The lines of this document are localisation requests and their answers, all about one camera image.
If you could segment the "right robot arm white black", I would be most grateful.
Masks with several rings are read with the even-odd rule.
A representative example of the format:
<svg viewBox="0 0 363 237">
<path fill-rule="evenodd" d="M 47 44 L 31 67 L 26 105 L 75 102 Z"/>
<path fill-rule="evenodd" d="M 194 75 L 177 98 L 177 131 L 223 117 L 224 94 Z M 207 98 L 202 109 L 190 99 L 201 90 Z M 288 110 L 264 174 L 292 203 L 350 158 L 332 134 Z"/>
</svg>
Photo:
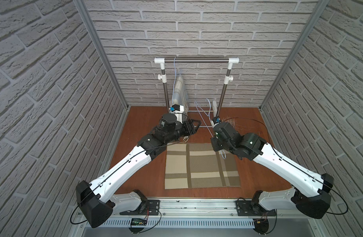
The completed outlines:
<svg viewBox="0 0 363 237">
<path fill-rule="evenodd" d="M 246 158 L 270 169 L 291 184 L 289 189 L 282 191 L 256 191 L 250 204 L 254 213 L 292 209 L 314 219 L 329 214 L 330 192 L 334 184 L 331 175 L 304 168 L 265 139 L 255 133 L 241 135 L 228 122 L 217 122 L 213 130 L 215 135 L 211 144 L 214 151 L 225 150 L 239 159 Z"/>
</svg>

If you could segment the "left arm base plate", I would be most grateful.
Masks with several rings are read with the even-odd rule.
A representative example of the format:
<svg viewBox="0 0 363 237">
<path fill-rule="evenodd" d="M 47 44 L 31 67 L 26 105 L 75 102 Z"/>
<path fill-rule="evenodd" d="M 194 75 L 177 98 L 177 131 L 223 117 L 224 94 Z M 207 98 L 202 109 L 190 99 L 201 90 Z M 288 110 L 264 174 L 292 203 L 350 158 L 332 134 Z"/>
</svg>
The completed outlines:
<svg viewBox="0 0 363 237">
<path fill-rule="evenodd" d="M 141 202 L 139 207 L 134 210 L 127 210 L 120 212 L 120 215 L 128 216 L 138 216 L 138 215 L 150 215 L 150 216 L 158 216 L 160 209 L 160 200 L 159 199 L 148 199 Z"/>
</svg>

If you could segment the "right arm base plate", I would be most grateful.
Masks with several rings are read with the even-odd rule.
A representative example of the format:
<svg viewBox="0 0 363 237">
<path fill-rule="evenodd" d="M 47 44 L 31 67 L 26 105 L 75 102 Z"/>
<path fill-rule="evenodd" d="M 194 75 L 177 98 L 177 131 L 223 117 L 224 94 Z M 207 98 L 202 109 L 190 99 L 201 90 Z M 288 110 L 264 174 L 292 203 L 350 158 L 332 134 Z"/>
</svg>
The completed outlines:
<svg viewBox="0 0 363 237">
<path fill-rule="evenodd" d="M 238 199 L 235 201 L 238 216 L 276 216 L 275 210 L 266 210 L 258 203 L 252 203 L 251 200 Z"/>
</svg>

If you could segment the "brown beige plaid scarf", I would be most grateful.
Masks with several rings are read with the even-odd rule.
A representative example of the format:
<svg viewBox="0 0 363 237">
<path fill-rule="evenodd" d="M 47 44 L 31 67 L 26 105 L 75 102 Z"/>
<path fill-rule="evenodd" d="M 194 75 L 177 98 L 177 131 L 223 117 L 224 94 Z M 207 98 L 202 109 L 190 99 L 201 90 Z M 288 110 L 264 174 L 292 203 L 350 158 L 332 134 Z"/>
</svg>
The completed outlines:
<svg viewBox="0 0 363 237">
<path fill-rule="evenodd" d="M 236 156 L 215 152 L 208 143 L 186 143 L 167 148 L 165 189 L 239 187 Z"/>
</svg>

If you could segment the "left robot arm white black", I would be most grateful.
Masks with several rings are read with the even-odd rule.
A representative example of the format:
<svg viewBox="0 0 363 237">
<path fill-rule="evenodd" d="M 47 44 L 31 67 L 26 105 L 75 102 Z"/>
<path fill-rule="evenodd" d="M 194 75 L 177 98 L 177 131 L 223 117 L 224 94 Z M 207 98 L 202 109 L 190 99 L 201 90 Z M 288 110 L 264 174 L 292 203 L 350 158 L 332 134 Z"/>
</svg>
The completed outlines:
<svg viewBox="0 0 363 237">
<path fill-rule="evenodd" d="M 200 120 L 191 119 L 184 113 L 180 119 L 178 114 L 163 114 L 159 124 L 142 137 L 119 163 L 90 182 L 81 181 L 75 192 L 77 208 L 82 211 L 86 222 L 96 228 L 113 213 L 148 215 L 148 200 L 139 190 L 120 195 L 118 201 L 111 198 L 138 170 L 166 151 L 169 145 L 178 144 L 184 137 L 194 135 L 200 126 Z"/>
</svg>

